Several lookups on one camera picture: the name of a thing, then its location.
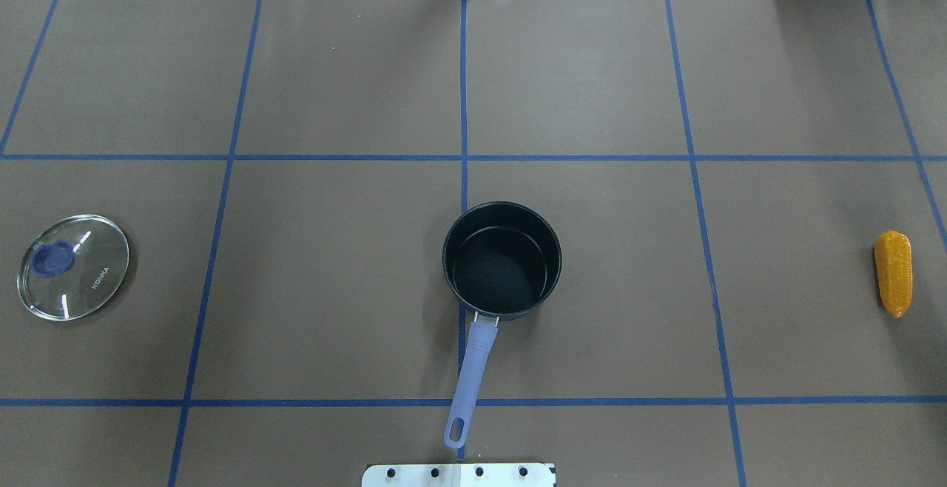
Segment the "yellow toy corn cob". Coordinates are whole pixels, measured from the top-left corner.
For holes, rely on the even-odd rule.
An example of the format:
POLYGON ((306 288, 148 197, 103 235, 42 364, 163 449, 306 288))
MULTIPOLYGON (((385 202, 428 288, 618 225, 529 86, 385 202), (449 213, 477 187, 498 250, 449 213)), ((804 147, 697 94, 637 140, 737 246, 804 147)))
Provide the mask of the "yellow toy corn cob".
POLYGON ((902 318, 912 304, 914 288, 909 237, 894 230, 880 234, 874 244, 874 264, 880 304, 893 318, 902 318))

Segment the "glass pot lid blue knob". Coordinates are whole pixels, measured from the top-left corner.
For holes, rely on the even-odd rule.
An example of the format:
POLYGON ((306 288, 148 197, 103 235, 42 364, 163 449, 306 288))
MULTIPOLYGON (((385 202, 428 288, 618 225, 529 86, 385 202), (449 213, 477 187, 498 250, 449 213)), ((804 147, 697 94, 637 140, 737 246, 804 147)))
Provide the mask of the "glass pot lid blue knob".
POLYGON ((67 322, 104 308, 131 266, 129 240, 114 221, 85 214, 62 218, 34 238, 16 278, 30 314, 67 322))

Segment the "dark blue saucepan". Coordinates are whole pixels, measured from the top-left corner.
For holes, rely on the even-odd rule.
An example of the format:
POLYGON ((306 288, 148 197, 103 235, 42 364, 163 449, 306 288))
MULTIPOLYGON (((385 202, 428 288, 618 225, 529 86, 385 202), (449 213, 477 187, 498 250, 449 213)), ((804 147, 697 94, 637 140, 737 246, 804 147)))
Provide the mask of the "dark blue saucepan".
POLYGON ((530 314, 559 281, 562 247, 538 212, 513 201, 488 201, 462 213, 447 231, 441 268, 454 297, 471 313, 459 379, 443 443, 460 450, 501 322, 530 314))

